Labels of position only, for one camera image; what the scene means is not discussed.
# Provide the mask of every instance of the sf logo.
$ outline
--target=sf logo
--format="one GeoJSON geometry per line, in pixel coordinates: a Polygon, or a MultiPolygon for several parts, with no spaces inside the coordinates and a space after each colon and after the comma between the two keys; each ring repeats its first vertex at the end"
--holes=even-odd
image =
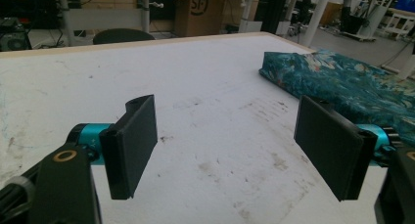
{"type": "Polygon", "coordinates": [[[192,0],[190,14],[192,16],[201,16],[208,9],[208,0],[192,0]]]}

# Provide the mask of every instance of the gray floor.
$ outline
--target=gray floor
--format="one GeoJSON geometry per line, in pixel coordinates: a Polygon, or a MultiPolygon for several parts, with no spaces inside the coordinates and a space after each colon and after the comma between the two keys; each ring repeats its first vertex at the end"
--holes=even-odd
{"type": "MultiPolygon", "coordinates": [[[[51,46],[56,44],[60,34],[58,30],[32,30],[29,38],[33,48],[38,49],[42,45],[51,46]]],[[[152,34],[156,39],[173,38],[169,32],[155,32],[152,34]]],[[[78,39],[83,40],[85,45],[92,45],[92,37],[93,35],[88,35],[86,37],[79,37],[78,39]]],[[[285,38],[294,42],[301,42],[303,37],[304,33],[301,33],[300,36],[286,36],[285,38]]],[[[380,36],[375,36],[375,38],[376,41],[374,42],[359,42],[351,38],[334,35],[330,31],[317,29],[311,43],[311,48],[331,50],[377,67],[386,64],[389,69],[399,71],[409,59],[413,44],[407,45],[402,40],[395,41],[380,36]],[[387,61],[399,52],[400,54],[393,61],[387,63],[387,61]]],[[[68,45],[65,35],[63,35],[61,40],[63,40],[64,46],[68,45]]]]}

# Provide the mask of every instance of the floral pattern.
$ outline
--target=floral pattern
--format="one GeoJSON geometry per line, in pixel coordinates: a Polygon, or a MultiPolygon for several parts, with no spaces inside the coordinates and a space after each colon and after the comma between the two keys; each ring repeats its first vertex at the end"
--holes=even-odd
{"type": "Polygon", "coordinates": [[[415,82],[410,79],[326,50],[265,52],[259,73],[297,98],[326,99],[353,123],[391,126],[415,147],[415,82]]]}

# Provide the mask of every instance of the tabletop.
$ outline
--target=tabletop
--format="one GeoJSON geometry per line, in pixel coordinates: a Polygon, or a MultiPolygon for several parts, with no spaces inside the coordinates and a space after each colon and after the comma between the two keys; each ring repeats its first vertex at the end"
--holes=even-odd
{"type": "Polygon", "coordinates": [[[375,223],[385,169],[338,202],[293,139],[299,100],[258,73],[265,51],[311,50],[244,33],[0,53],[0,184],[154,94],[159,142],[134,199],[112,201],[93,166],[105,223],[375,223]]]}

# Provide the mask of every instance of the black chair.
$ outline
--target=black chair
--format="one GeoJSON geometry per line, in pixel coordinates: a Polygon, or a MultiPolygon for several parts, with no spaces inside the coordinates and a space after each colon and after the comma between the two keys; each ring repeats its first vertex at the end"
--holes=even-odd
{"type": "Polygon", "coordinates": [[[155,40],[155,38],[147,32],[129,29],[129,28],[115,28],[101,31],[95,35],[92,40],[94,45],[112,44],[120,42],[155,40]]]}

